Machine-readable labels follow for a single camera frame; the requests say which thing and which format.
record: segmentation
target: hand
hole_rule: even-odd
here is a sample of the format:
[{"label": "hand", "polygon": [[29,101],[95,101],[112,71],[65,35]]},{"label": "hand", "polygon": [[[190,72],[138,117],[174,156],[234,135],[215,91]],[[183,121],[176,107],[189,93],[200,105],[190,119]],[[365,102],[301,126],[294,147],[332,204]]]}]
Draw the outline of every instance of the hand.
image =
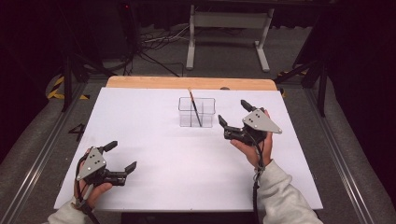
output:
[{"label": "hand", "polygon": [[[267,110],[265,110],[264,113],[268,118],[270,117]],[[268,132],[264,141],[259,143],[260,148],[262,148],[262,144],[264,144],[264,148],[262,148],[262,159],[265,166],[271,162],[271,151],[273,147],[272,135],[273,133]],[[248,146],[236,139],[231,140],[230,143],[247,156],[247,160],[254,166],[254,168],[258,167],[259,156],[256,153],[255,147]]]},{"label": "hand", "polygon": [[[79,166],[79,168],[81,169],[82,166],[84,165],[83,161],[81,163],[81,165]],[[79,189],[82,190],[82,197],[84,197],[85,193],[87,192],[88,186],[86,186],[86,182],[82,179],[78,181],[79,184]],[[87,204],[90,206],[91,209],[93,209],[96,205],[96,201],[99,199],[99,197],[104,194],[106,191],[110,190],[113,187],[112,184],[110,183],[103,183],[95,188],[93,188],[90,196],[87,199]],[[77,190],[77,186],[74,186],[74,196],[75,198],[78,198],[78,190]]]}]

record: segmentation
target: white paper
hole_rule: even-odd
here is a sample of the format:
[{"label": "white paper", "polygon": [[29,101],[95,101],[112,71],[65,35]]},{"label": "white paper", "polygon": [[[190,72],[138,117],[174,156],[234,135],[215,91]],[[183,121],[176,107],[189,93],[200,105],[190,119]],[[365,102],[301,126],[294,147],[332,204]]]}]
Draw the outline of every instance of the white paper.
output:
[{"label": "white paper", "polygon": [[213,128],[179,127],[178,99],[187,90],[102,88],[54,207],[73,195],[79,158],[89,147],[118,141],[104,152],[107,169],[123,171],[137,161],[124,187],[113,187],[96,205],[112,211],[252,211],[253,166],[224,139],[218,115],[243,127],[244,99],[264,107],[282,129],[274,134],[272,157],[293,176],[313,209],[323,208],[304,153],[278,91],[193,90],[216,99]]}]

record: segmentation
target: metal stand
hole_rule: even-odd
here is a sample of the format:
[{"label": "metal stand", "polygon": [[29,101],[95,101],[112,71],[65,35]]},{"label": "metal stand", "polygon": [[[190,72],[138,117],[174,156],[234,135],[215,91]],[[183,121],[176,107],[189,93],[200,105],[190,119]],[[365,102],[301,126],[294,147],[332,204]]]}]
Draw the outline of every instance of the metal stand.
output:
[{"label": "metal stand", "polygon": [[190,14],[190,43],[187,53],[186,69],[192,70],[194,67],[195,54],[195,27],[230,27],[230,28],[250,28],[262,29],[262,38],[255,41],[255,48],[259,56],[263,72],[269,72],[270,67],[262,49],[268,29],[273,18],[274,9],[269,9],[267,13],[221,13],[221,12],[199,12],[191,6]]},{"label": "metal stand", "polygon": [[305,77],[301,81],[303,88],[312,88],[315,82],[319,80],[319,89],[318,89],[318,110],[322,117],[325,117],[324,114],[324,99],[326,94],[326,83],[327,83],[327,75],[328,68],[327,64],[323,61],[314,61],[311,63],[303,64],[288,73],[284,73],[283,76],[277,77],[274,79],[275,84],[280,84],[283,81],[289,79],[290,77],[294,77],[301,72],[308,69]]},{"label": "metal stand", "polygon": [[61,52],[64,56],[64,108],[62,112],[72,103],[72,73],[76,77],[77,82],[87,82],[90,78],[84,64],[102,72],[103,74],[112,77],[116,74],[108,71],[102,65],[92,62],[82,55],[75,53],[75,39],[73,37],[73,31],[70,29],[66,18],[63,16],[58,22],[57,32],[59,34],[61,43]]}]

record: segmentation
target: dark background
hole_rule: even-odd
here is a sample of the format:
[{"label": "dark background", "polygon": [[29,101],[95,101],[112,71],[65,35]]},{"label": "dark background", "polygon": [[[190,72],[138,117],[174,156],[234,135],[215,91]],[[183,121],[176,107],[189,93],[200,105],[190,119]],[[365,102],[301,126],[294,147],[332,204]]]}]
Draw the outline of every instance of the dark background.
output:
[{"label": "dark background", "polygon": [[[91,60],[125,56],[125,38],[115,1],[0,2],[0,161],[46,105],[45,89],[62,72],[59,22],[67,21],[73,48]],[[396,81],[394,1],[339,3],[322,13],[306,9],[276,10],[274,26],[313,26],[296,63],[325,58],[337,100],[376,174],[396,204]],[[142,26],[168,29],[187,23],[188,6],[140,6]]]}]

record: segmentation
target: transparent container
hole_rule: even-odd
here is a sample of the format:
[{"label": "transparent container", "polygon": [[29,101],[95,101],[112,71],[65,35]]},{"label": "transparent container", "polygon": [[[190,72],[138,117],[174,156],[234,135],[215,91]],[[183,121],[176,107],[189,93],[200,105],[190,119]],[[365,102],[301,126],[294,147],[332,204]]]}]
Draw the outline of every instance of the transparent container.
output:
[{"label": "transparent container", "polygon": [[178,111],[180,114],[180,127],[213,127],[213,116],[216,113],[215,99],[194,98],[197,111],[195,112],[190,97],[180,97],[178,100]]}]

